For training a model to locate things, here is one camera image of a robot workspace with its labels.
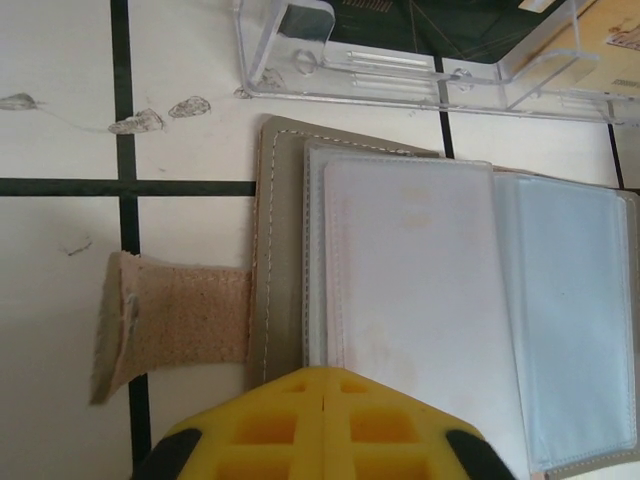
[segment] card holder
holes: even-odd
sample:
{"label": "card holder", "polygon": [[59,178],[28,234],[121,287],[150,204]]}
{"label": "card holder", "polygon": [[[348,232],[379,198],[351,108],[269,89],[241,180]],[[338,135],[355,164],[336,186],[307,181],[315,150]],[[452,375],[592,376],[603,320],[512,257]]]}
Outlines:
{"label": "card holder", "polygon": [[527,451],[486,163],[325,168],[328,362]]}
{"label": "card holder", "polygon": [[637,443],[627,205],[616,192],[496,175],[532,471]]}
{"label": "card holder", "polygon": [[304,284],[308,286],[304,308],[304,331],[307,366],[327,365],[327,307],[325,270],[324,169],[332,161],[380,163],[424,163],[425,157],[371,154],[355,148],[345,149],[326,142],[309,140],[305,146],[304,217],[305,245]]}
{"label": "card holder", "polygon": [[640,459],[636,195],[335,148],[307,169],[322,361],[475,424],[517,478]]}

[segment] white tile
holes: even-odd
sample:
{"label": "white tile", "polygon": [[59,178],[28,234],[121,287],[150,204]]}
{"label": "white tile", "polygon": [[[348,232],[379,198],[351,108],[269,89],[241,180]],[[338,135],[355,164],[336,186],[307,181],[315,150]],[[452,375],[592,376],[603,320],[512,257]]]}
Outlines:
{"label": "white tile", "polygon": [[616,145],[626,188],[640,188],[640,128],[615,127]]}
{"label": "white tile", "polygon": [[450,114],[456,158],[617,186],[603,124]]}
{"label": "white tile", "polygon": [[[141,198],[144,255],[185,265],[249,269],[253,198]],[[151,431],[157,442],[174,424],[239,395],[244,365],[184,367],[149,375]]]}
{"label": "white tile", "polygon": [[116,176],[109,2],[9,0],[0,15],[0,176]]}
{"label": "white tile", "polygon": [[[131,3],[134,103],[152,108],[164,131],[136,136],[140,178],[254,179],[259,125],[268,115],[442,149],[436,112],[233,96],[240,86],[230,0],[140,0]],[[211,113],[172,119],[191,96]]]}
{"label": "white tile", "polygon": [[89,407],[117,200],[0,198],[3,478],[127,478],[126,389]]}

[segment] white stitching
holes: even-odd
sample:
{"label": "white stitching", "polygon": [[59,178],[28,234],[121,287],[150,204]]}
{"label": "white stitching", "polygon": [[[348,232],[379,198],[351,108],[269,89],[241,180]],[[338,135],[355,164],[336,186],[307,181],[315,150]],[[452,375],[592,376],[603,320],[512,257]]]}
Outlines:
{"label": "white stitching", "polygon": [[[307,209],[309,208],[310,197],[311,197],[311,193],[309,192],[309,189],[311,188],[309,176],[310,174],[308,171],[306,171],[306,167],[305,167],[304,180],[303,180],[304,181],[304,204],[306,205],[305,208]],[[304,297],[304,302],[303,302],[303,310],[302,310],[302,328],[303,328],[302,351],[304,354],[303,366],[308,367],[309,361],[310,361],[310,354],[309,354],[309,276],[310,276],[309,275],[309,245],[311,244],[311,238],[310,238],[311,219],[309,218],[308,211],[304,215],[304,225],[302,228],[304,229],[304,245],[303,245],[304,278],[302,279],[302,282],[304,285],[304,292],[302,292],[302,295]]]}
{"label": "white stitching", "polygon": [[384,148],[384,147],[374,147],[373,145],[366,145],[364,143],[358,143],[358,142],[351,142],[349,140],[342,140],[339,138],[333,138],[333,137],[327,137],[324,135],[317,135],[317,134],[313,134],[310,132],[304,132],[301,130],[278,130],[275,134],[275,136],[273,137],[273,145],[272,145],[272,149],[271,149],[271,176],[270,176],[270,188],[269,188],[269,237],[268,237],[268,241],[267,241],[267,284],[266,284],[266,295],[267,295],[267,300],[266,300],[266,306],[265,306],[265,335],[264,335],[264,357],[262,360],[262,381],[263,383],[266,383],[267,381],[267,354],[269,351],[269,322],[271,320],[271,312],[270,312],[270,307],[271,307],[271,270],[272,270],[272,262],[271,262],[271,254],[272,254],[272,234],[273,234],[273,183],[274,183],[274,179],[275,179],[275,160],[276,160],[276,145],[278,143],[278,137],[281,134],[291,134],[291,135],[304,135],[307,136],[309,138],[316,138],[319,140],[327,140],[330,142],[334,142],[334,143],[340,143],[343,145],[350,145],[352,147],[361,147],[361,148],[368,148],[371,150],[376,150],[379,152],[386,152],[386,153],[395,153],[395,154],[399,154],[399,155],[407,155],[407,156],[414,156],[414,154],[412,152],[410,152],[409,150],[403,150],[403,149],[388,149],[388,148]]}
{"label": "white stitching", "polygon": [[553,469],[549,472],[549,475],[560,475],[562,472],[566,472],[567,470],[574,470],[578,467],[586,467],[587,465],[592,465],[594,463],[600,463],[600,462],[605,462],[607,460],[611,460],[613,458],[621,458],[621,457],[628,457],[630,455],[637,455],[638,452],[633,451],[633,452],[624,452],[624,453],[615,453],[612,455],[606,455],[604,457],[598,457],[598,458],[594,458],[592,460],[586,461],[586,462],[580,462],[580,463],[575,463],[573,465],[569,465],[567,467],[561,467],[561,468],[556,468]]}
{"label": "white stitching", "polygon": [[[338,206],[337,206],[337,197],[338,193],[336,190],[332,190],[331,192],[331,225],[334,232],[338,229]],[[349,212],[342,212],[343,215],[349,215]],[[334,310],[334,315],[336,317],[336,329],[335,333],[338,336],[336,341],[338,342],[338,349],[340,351],[340,360],[336,361],[335,364],[339,367],[346,368],[346,354],[344,348],[344,312],[343,312],[343,302],[342,302],[342,270],[340,265],[340,245],[342,242],[331,242],[332,249],[332,264],[335,272],[336,286],[334,288],[334,303],[332,306]]]}

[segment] tan velcro tab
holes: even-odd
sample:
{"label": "tan velcro tab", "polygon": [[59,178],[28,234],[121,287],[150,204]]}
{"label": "tan velcro tab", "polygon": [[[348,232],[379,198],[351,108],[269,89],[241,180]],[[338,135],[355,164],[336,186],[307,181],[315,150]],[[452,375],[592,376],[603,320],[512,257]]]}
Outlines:
{"label": "tan velcro tab", "polygon": [[126,252],[108,262],[91,403],[161,367],[244,363],[251,272],[165,264]]}

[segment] stain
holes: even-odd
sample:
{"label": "stain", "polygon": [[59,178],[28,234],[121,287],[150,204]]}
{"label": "stain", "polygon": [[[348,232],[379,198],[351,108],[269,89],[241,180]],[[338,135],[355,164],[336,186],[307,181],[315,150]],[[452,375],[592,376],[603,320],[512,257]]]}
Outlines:
{"label": "stain", "polygon": [[349,368],[410,395],[417,384],[416,367],[404,351],[390,345],[390,335],[384,324],[371,320],[360,333],[354,340],[358,347],[347,347],[351,357]]}
{"label": "stain", "polygon": [[20,111],[37,110],[38,104],[28,93],[16,93],[9,97],[0,98],[0,110]]}
{"label": "stain", "polygon": [[78,247],[75,248],[73,250],[69,250],[66,247],[62,247],[60,250],[65,253],[67,255],[67,257],[73,257],[75,255],[78,255],[79,253],[82,252],[86,252],[87,250],[89,250],[91,248],[91,245],[93,245],[93,240],[91,240],[91,237],[89,235],[87,235],[85,238],[85,243]]}
{"label": "stain", "polygon": [[247,91],[242,87],[236,88],[235,91],[233,92],[233,96],[236,97],[236,98],[239,98],[241,100],[250,100],[251,99],[251,95],[249,95],[247,93]]}
{"label": "stain", "polygon": [[109,131],[114,135],[147,133],[162,130],[163,128],[164,122],[162,118],[150,108],[136,113],[133,117],[125,118],[109,125]]}
{"label": "stain", "polygon": [[267,87],[270,90],[284,90],[287,88],[282,75],[275,68],[265,68],[258,85]]}
{"label": "stain", "polygon": [[431,220],[426,213],[408,213],[402,217],[400,226],[406,230],[427,228]]}
{"label": "stain", "polygon": [[431,197],[430,189],[423,186],[404,187],[401,194],[405,201],[411,203],[424,203]]}
{"label": "stain", "polygon": [[172,118],[188,118],[204,115],[211,111],[211,104],[202,97],[190,97],[169,110]]}

